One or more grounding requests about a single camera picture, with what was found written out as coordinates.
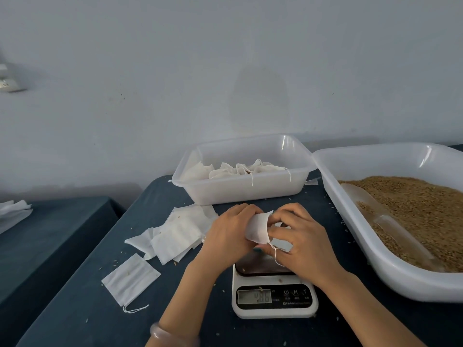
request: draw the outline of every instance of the left hand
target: left hand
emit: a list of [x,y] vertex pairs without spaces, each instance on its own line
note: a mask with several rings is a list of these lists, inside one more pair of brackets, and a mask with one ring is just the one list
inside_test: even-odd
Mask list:
[[252,216],[259,213],[263,211],[254,204],[231,207],[212,223],[195,260],[214,275],[221,274],[256,245],[246,239],[245,231]]

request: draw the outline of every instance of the table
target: table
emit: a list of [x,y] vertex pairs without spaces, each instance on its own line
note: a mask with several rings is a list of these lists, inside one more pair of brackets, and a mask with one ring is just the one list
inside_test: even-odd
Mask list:
[[[320,175],[311,172],[309,178]],[[192,203],[183,188],[169,182],[171,176],[153,181],[95,248],[20,340],[18,347],[58,346],[144,346],[149,327],[159,321],[173,296],[187,264],[200,246],[176,266],[162,266],[157,258],[149,262],[161,276],[148,287],[125,314],[101,279],[136,250],[124,240],[148,227],[164,223],[173,207]],[[253,201],[265,212],[283,204],[299,202],[328,232],[341,265],[356,274],[371,293],[428,346],[463,346],[461,317],[463,304],[421,303],[399,296],[379,280],[367,264],[360,247],[327,196],[322,182],[305,186],[297,195]],[[218,214],[233,204],[214,206]],[[202,346],[359,346],[360,342],[326,295],[316,289],[320,307],[309,319],[241,320],[231,306],[232,269],[219,276],[207,305],[200,338]]]
[[0,234],[0,346],[14,346],[124,209],[108,197],[32,202]]

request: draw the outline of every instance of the scale display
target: scale display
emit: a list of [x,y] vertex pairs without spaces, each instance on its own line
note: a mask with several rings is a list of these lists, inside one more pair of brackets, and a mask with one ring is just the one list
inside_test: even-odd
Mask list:
[[272,303],[270,289],[266,290],[239,290],[238,304]]

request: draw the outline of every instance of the wall socket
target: wall socket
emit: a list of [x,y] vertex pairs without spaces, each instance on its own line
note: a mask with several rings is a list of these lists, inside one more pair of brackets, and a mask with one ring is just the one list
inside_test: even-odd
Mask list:
[[14,93],[15,91],[21,91],[18,81],[13,78],[11,71],[8,70],[6,64],[0,64],[0,93]]

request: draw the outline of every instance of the plastic container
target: plastic container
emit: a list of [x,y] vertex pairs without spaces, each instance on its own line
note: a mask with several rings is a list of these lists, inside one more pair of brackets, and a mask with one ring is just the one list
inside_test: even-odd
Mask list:
[[415,267],[390,252],[338,180],[373,175],[412,177],[463,192],[463,153],[427,143],[327,148],[313,153],[326,192],[372,267],[392,290],[428,302],[463,302],[463,274]]
[[[222,162],[253,164],[257,158],[288,171],[238,175],[229,178],[181,180],[185,170],[198,162],[219,168]],[[200,205],[239,202],[260,198],[294,195],[300,192],[309,172],[317,167],[312,154],[295,137],[272,134],[221,140],[193,146],[185,152],[172,183],[184,187],[191,199]]]

